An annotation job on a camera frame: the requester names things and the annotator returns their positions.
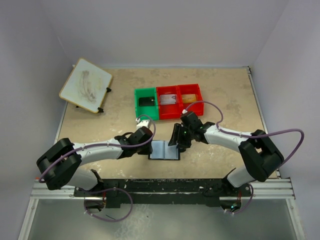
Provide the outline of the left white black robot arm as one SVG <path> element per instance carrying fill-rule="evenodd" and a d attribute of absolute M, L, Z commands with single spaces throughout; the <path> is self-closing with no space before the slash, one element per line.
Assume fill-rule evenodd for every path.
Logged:
<path fill-rule="evenodd" d="M 41 173 L 38 182 L 46 184 L 49 190 L 73 186 L 98 196 L 103 191 L 101 177 L 96 170 L 84 170 L 81 166 L 135 154 L 148 155 L 152 152 L 153 136 L 148 127 L 142 126 L 128 137 L 123 134 L 96 143 L 73 143 L 69 138 L 62 138 L 36 161 Z"/>

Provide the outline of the black card holder wallet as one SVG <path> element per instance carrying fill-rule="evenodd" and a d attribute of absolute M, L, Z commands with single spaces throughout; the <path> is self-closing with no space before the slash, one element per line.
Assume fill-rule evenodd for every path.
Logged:
<path fill-rule="evenodd" d="M 151 142 L 152 153 L 148 155 L 149 160 L 179 161 L 180 150 L 178 145 L 169 145 L 168 141 L 153 140 Z"/>

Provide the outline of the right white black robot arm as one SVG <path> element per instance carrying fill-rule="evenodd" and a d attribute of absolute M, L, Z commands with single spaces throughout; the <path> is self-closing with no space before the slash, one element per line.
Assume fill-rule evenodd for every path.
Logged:
<path fill-rule="evenodd" d="M 180 116 L 181 123 L 173 127 L 169 146 L 177 146 L 184 152 L 192 141 L 207 145 L 218 145 L 239 153 L 244 166 L 236 168 L 224 177 L 222 190 L 228 196 L 235 195 L 242 185 L 252 181 L 265 182 L 269 176 L 284 163 L 284 157 L 265 132 L 256 130 L 244 134 L 238 131 L 218 128 L 216 123 L 202 123 L 198 116 L 187 111 Z"/>

